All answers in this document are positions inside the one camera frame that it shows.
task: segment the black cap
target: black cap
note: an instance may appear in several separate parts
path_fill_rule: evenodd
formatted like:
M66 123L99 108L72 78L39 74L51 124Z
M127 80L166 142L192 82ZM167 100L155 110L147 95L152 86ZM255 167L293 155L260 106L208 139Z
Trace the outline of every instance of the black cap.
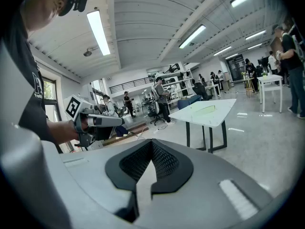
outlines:
M282 31L284 30L283 27L282 27L281 25L275 24L275 25L272 27L272 34L275 33L274 31L275 31L276 29L280 29L280 30L282 30Z
M158 82L159 80L163 81L162 77L158 76L158 77L156 78L156 82Z
M72 9L74 4L74 0L67 0L67 3L65 5L65 7L63 8L63 10L61 11L61 13L59 14L59 16L64 16L67 13L69 13L69 11Z

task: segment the office chair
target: office chair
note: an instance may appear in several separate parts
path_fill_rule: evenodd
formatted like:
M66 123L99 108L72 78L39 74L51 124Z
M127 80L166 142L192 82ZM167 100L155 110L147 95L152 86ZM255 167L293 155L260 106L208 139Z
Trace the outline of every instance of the office chair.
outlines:
M154 125L156 125L156 122L157 122L158 120L161 120L161 121L165 122L165 120L159 116L159 114L160 114L160 108L159 108L158 102L153 101L153 102L152 102L152 105L153 105L154 109L151 108L151 105L150 105L150 104L149 104L149 106L148 106L148 111L150 111L150 112L148 113L148 116L149 116L149 117L154 117L154 118L155 118L155 120L152 120L151 123L154 122Z
M213 95L208 95L206 93L205 87L201 83L195 83L194 86L195 87L193 87L193 90L197 95L201 95L202 97L201 101L208 101L213 97Z

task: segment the black shirt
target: black shirt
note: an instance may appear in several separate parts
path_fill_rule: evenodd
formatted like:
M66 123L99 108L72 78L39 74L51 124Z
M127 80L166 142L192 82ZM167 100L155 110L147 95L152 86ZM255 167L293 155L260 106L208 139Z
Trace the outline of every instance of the black shirt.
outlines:
M290 35L288 34L283 35L282 47L283 47L283 52L287 52L290 49L295 50L295 43ZM291 58L281 60L281 66L285 67L288 70L293 70L297 67L302 67L303 65L299 56L295 52Z
M129 100L129 96L124 96L124 101ZM132 106L131 102L125 102L126 106Z
M252 73L252 76L253 76L254 78L257 77L256 68L255 68L255 66L254 66L253 63L247 64L247 65L246 65L246 70L248 71L249 74Z
M54 143L58 152L62 153L47 125L43 103L43 81L27 37L22 17L20 12L17 12L12 18L10 27L5 32L4 43L23 77L34 89L33 95L22 113L19 125L35 132L41 140Z

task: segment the gray floor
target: gray floor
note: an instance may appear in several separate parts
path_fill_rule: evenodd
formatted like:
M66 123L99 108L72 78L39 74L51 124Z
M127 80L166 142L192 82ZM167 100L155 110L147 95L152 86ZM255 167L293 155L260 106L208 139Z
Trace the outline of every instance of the gray floor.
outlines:
M215 155L252 177L273 197L293 185L300 166L304 165L305 157L305 120L300 120L287 111L287 107L291 104L288 87L283 88L282 113L279 113L279 93L275 92L275 95L276 103L274 104L271 92L266 92L265 114L263 114L259 94L252 94L251 98L247 97L243 84L237 84L230 89L229 93L222 92L222 99L236 98L237 100L225 119L228 147L214 152ZM238 113L247 113L247 115L237 115ZM177 121L176 124L169 125L155 134L157 127L149 123L148 126L150 130L143 133L144 138L158 138L186 145L185 122ZM244 132L228 130L229 128L244 130ZM190 124L190 130L191 148L202 147L201 126ZM205 128L205 133L209 147L208 128ZM136 139L137 137L132 137L113 146ZM221 127L213 130L213 142L214 146L222 144ZM155 181L155 170L151 163L137 184L140 210L150 203L150 186Z

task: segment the sneaker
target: sneaker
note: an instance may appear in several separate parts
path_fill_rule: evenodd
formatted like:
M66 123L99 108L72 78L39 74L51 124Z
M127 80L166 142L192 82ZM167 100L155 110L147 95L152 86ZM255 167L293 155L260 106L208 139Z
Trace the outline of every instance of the sneaker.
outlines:
M292 110L291 110L291 107L288 107L287 110L293 114L295 114Z
M173 125L173 124L175 124L175 123L176 123L176 122L173 121L173 120L171 120L170 122L167 122L168 125Z
M301 116L300 114L297 114L296 117L298 117L299 119L305 119L305 116Z

